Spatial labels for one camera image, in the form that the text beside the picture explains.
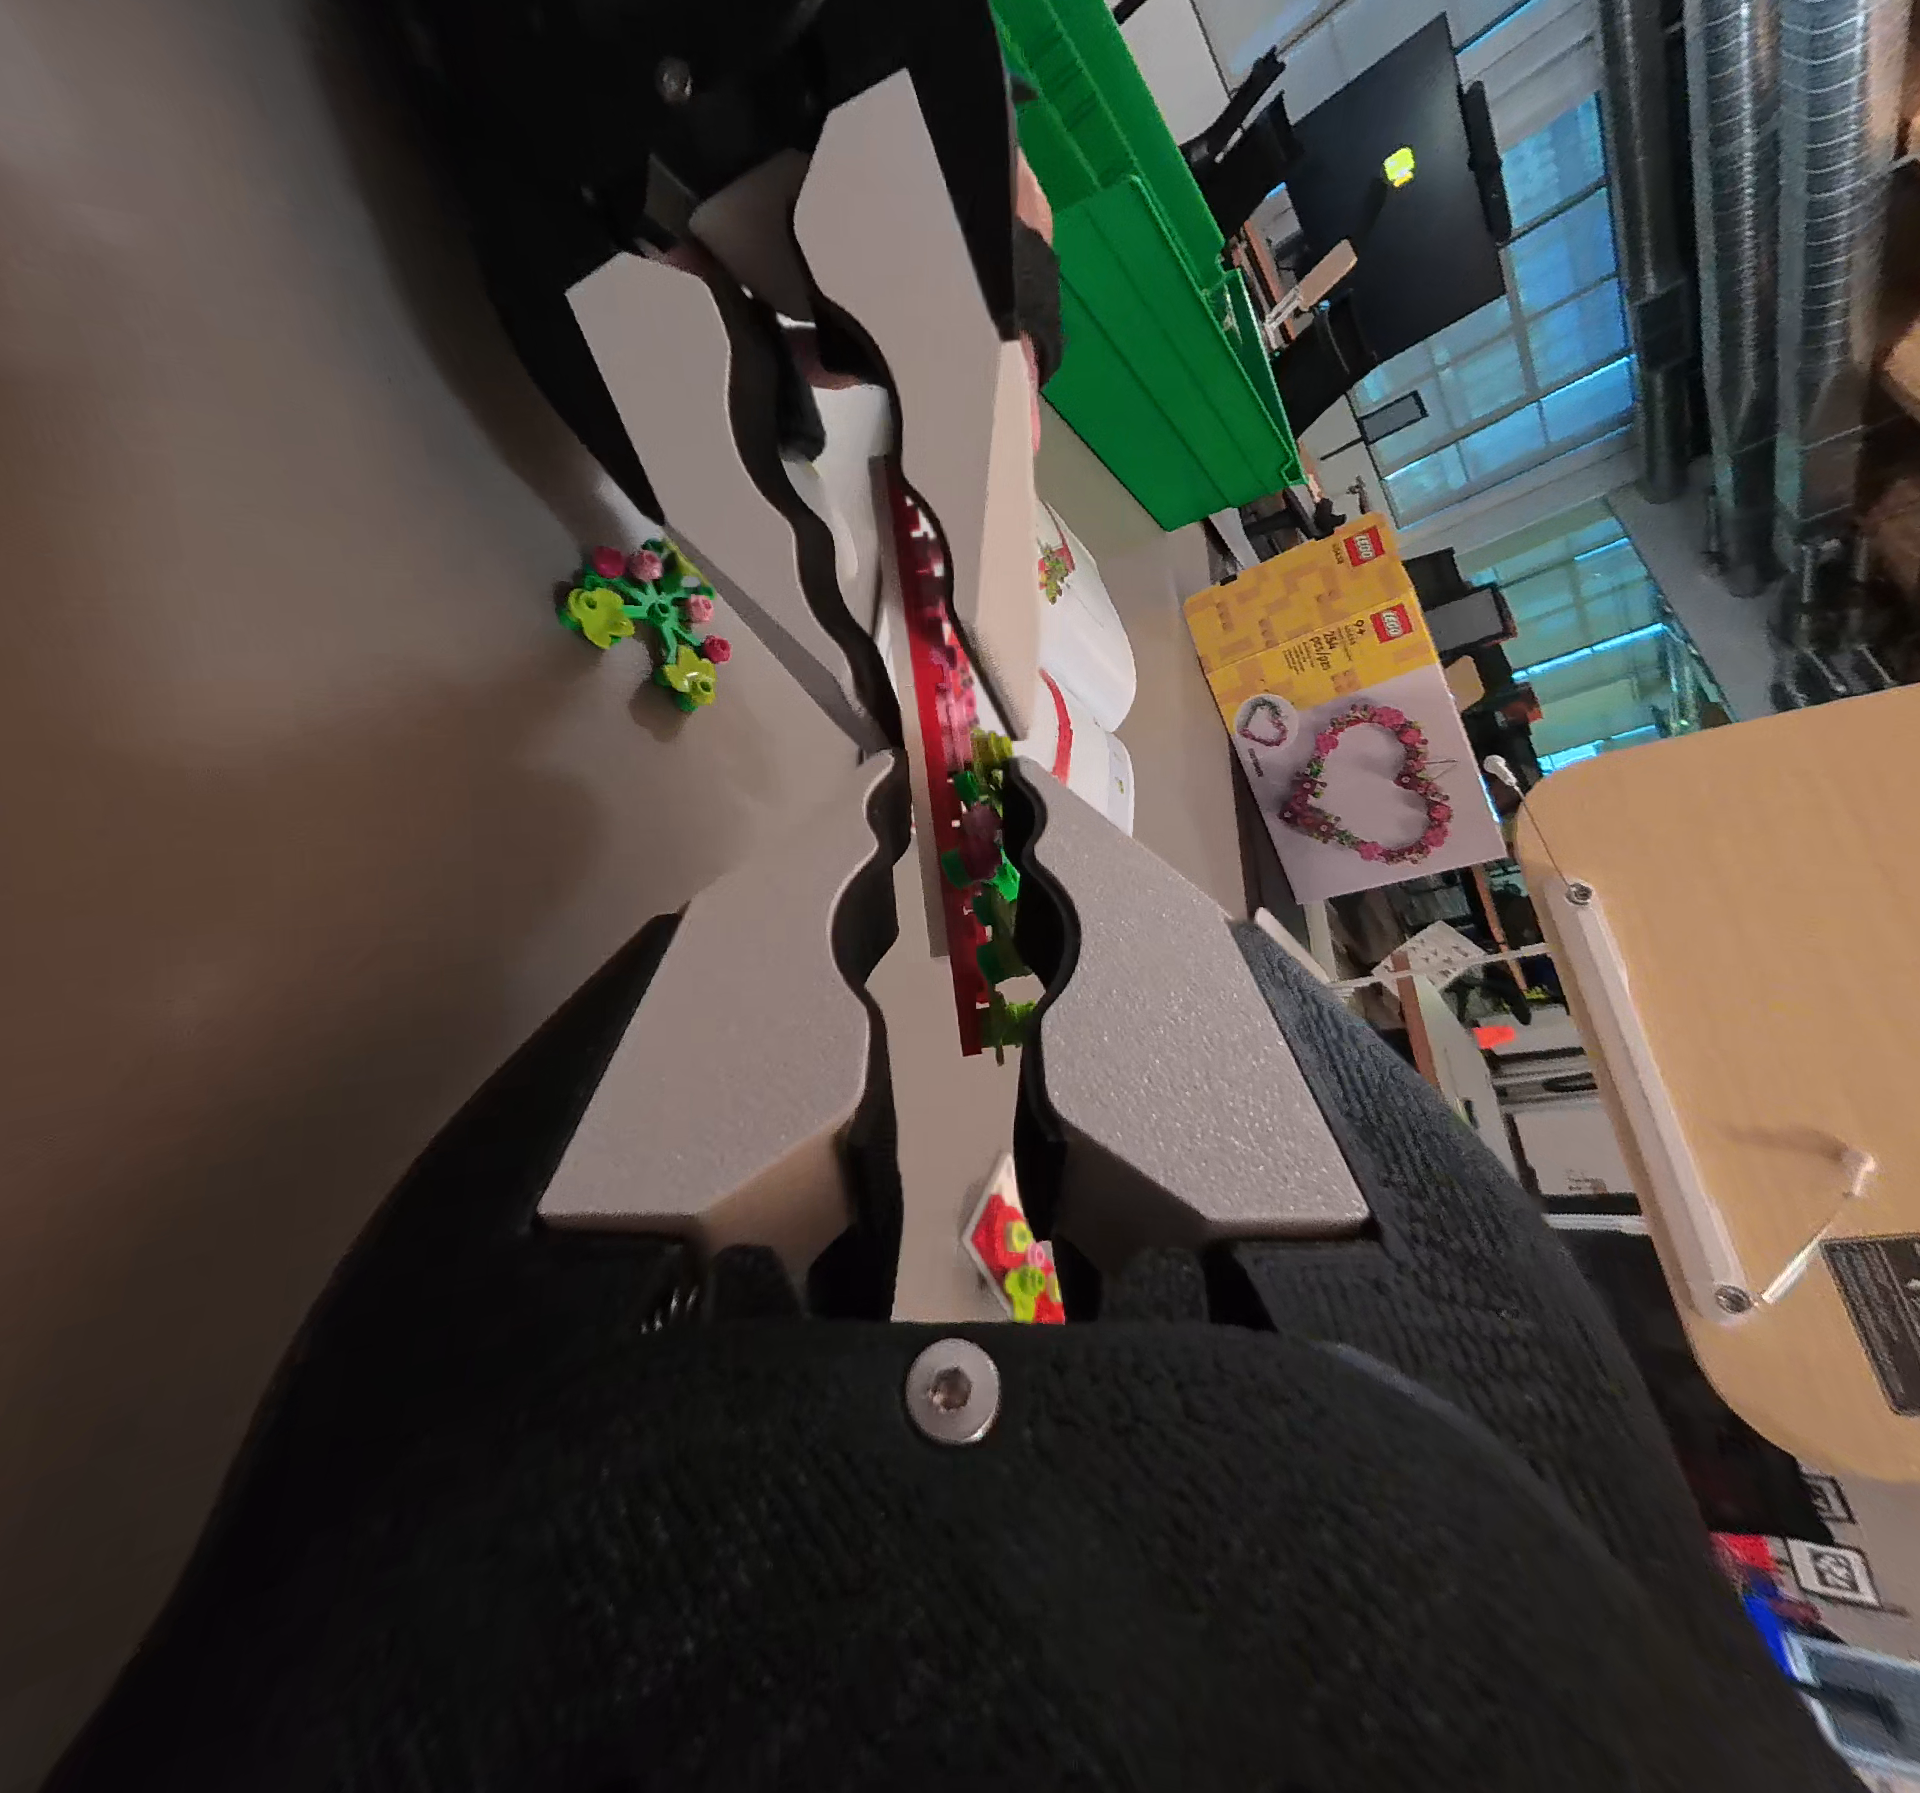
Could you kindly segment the white instruction booklet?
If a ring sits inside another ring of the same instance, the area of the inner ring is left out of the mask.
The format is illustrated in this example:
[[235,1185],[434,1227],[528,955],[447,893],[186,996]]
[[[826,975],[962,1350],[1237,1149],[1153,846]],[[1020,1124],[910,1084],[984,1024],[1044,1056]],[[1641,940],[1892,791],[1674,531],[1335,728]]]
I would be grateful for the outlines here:
[[[893,434],[885,390],[829,379],[806,390],[825,428],[822,453],[788,473],[832,537],[844,599],[876,623],[875,462]],[[1135,832],[1135,767],[1120,725],[1136,699],[1136,662],[1087,543],[1036,499],[1038,689],[1033,729],[1015,751],[1041,765],[1123,836]]]

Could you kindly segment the silver spiral duct pipe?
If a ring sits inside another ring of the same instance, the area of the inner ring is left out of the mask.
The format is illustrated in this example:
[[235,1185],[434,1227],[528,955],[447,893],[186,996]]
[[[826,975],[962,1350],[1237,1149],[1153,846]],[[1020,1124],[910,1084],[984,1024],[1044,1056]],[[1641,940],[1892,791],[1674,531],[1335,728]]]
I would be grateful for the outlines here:
[[1759,596],[1851,514],[1911,0],[1680,0],[1707,555]]
[[1602,147],[1636,375],[1636,492],[1666,505],[1687,487],[1695,302],[1680,246],[1664,0],[1594,0],[1594,19]]

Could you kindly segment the black flat panel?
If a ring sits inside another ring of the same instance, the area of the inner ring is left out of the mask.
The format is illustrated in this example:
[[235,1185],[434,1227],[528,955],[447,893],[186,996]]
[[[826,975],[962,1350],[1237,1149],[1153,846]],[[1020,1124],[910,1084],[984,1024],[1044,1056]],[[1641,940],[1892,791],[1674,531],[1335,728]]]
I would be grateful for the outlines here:
[[1444,15],[1293,119],[1285,194],[1308,250],[1352,246],[1340,298],[1394,360],[1504,295],[1510,210],[1486,91]]

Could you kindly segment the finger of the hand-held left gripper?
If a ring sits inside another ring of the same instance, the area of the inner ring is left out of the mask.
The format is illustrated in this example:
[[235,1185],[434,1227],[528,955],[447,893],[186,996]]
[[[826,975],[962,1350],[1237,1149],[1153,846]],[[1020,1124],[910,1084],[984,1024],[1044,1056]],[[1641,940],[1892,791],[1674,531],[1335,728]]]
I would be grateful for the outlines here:
[[566,294],[659,519],[862,754],[901,747],[900,703],[844,589],[816,489],[781,449],[783,340],[727,276],[619,254]]
[[900,478],[947,553],[947,610],[1009,738],[1030,733],[1041,592],[1033,387],[979,289],[907,71],[835,107],[793,232],[811,289],[869,341]]

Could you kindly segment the cluster of lego flower pieces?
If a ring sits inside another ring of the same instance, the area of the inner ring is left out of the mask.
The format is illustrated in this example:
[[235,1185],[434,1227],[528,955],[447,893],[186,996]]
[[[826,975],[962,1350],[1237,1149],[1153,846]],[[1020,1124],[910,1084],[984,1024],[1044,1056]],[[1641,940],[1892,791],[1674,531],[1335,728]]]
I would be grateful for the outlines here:
[[556,584],[558,625],[601,652],[638,643],[650,684],[681,715],[716,700],[731,643],[715,631],[716,595],[690,557],[667,537],[631,548],[587,546],[576,571]]

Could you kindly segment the yellow lego set box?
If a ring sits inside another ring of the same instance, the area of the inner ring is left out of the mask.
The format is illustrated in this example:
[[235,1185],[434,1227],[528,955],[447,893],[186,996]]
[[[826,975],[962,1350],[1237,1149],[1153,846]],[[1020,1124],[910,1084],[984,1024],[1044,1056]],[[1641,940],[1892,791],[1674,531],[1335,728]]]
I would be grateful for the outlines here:
[[1377,516],[1193,595],[1184,620],[1297,902],[1506,856],[1404,561]]

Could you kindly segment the red lego heart half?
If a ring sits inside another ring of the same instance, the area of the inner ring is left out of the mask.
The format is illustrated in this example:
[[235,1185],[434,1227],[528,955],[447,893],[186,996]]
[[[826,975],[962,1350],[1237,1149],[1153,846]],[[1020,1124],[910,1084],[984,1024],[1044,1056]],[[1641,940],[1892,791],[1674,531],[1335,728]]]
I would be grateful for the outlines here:
[[1024,1214],[1011,1153],[999,1158],[971,1205],[962,1250],[1001,1318],[1015,1327],[1066,1327],[1050,1246],[1036,1236]]

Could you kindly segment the red lego heart half flowered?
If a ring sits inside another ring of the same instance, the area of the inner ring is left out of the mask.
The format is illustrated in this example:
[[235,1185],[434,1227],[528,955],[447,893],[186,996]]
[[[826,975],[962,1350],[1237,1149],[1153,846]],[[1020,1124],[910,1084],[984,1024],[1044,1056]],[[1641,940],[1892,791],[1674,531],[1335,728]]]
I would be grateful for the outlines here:
[[1005,834],[1011,740],[989,724],[969,648],[952,612],[947,548],[891,457],[872,462],[876,531],[891,581],[881,618],[897,625],[900,719],[914,738],[916,834],[928,938],[947,963],[957,1046],[1015,1060],[1042,1001],[1020,942],[1021,874]]

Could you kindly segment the green plastic bin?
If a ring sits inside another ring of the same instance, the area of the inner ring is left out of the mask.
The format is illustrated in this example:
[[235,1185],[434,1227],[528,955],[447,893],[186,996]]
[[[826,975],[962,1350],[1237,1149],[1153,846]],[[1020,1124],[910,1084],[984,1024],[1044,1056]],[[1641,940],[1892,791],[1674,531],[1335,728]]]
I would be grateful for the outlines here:
[[989,0],[1011,75],[1030,85],[1020,147],[1053,213],[1136,182],[1198,284],[1223,235],[1104,0]]
[[1053,250],[1042,398],[1162,531],[1307,483],[1242,276],[1197,280],[1141,178],[1057,213]]

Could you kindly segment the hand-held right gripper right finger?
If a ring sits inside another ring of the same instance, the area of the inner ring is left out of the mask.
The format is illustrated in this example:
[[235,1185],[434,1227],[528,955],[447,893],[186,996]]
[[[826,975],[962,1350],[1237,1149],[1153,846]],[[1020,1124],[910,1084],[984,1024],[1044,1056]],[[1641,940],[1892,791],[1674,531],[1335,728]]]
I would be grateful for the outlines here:
[[1125,1273],[1159,1259],[1202,1318],[1270,1318],[1284,1277],[1373,1277],[1344,1124],[1223,906],[1028,758],[1003,805],[1015,953],[1041,984],[1013,1168],[1066,1313],[1118,1316]]

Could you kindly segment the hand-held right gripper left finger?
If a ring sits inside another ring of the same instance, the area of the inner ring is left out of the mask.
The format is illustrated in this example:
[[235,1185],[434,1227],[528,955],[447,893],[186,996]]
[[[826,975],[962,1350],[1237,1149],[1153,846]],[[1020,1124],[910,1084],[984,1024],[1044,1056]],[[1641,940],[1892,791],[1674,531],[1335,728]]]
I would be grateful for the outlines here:
[[546,1229],[766,1250],[822,1308],[893,1313],[897,1122],[870,982],[900,942],[910,834],[905,758],[885,751],[684,909],[540,1196]]

